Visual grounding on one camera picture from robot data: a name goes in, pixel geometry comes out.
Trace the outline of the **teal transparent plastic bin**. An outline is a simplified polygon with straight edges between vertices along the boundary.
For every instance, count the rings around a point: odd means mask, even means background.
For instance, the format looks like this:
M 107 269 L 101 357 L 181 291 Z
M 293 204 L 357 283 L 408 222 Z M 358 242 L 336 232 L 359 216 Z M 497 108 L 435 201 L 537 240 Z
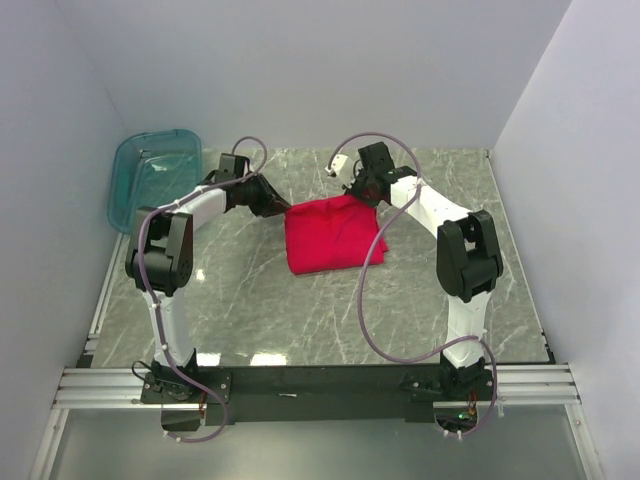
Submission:
M 131 232 L 136 210 L 158 207 L 190 193 L 202 179 L 198 135 L 186 129 L 140 133 L 116 149 L 107 218 L 122 234 Z

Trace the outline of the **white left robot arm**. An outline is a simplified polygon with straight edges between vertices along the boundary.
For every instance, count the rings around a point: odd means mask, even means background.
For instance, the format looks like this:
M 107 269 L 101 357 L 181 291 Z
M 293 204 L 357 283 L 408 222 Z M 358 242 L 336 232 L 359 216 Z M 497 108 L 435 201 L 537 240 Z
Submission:
M 237 206 L 263 218 L 290 209 L 248 157 L 232 152 L 223 153 L 218 168 L 185 196 L 160 207 L 141 207 L 135 215 L 125 270 L 152 322 L 155 351 L 145 387 L 175 402 L 197 395 L 224 401 L 224 391 L 201 378 L 186 325 L 184 288 L 193 274 L 196 231 Z

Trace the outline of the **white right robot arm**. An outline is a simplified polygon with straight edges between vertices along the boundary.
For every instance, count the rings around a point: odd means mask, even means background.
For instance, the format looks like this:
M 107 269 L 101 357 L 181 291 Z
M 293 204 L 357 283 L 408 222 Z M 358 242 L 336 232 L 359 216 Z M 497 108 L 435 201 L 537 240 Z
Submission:
M 347 194 L 370 206 L 385 202 L 435 238 L 436 276 L 448 300 L 446 342 L 434 351 L 442 395 L 460 399 L 491 381 L 482 337 L 487 306 L 504 270 L 491 214 L 449 200 L 426 183 L 417 166 L 397 166 L 383 142 L 360 148 L 357 159 L 334 154 L 327 171 Z

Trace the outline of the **red t-shirt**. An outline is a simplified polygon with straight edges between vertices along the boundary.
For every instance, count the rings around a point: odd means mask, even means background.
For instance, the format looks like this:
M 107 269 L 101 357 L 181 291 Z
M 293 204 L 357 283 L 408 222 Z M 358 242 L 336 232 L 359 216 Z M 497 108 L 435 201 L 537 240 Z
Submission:
M 379 230 L 376 209 L 350 195 L 294 205 L 284 219 L 288 267 L 295 275 L 361 267 Z

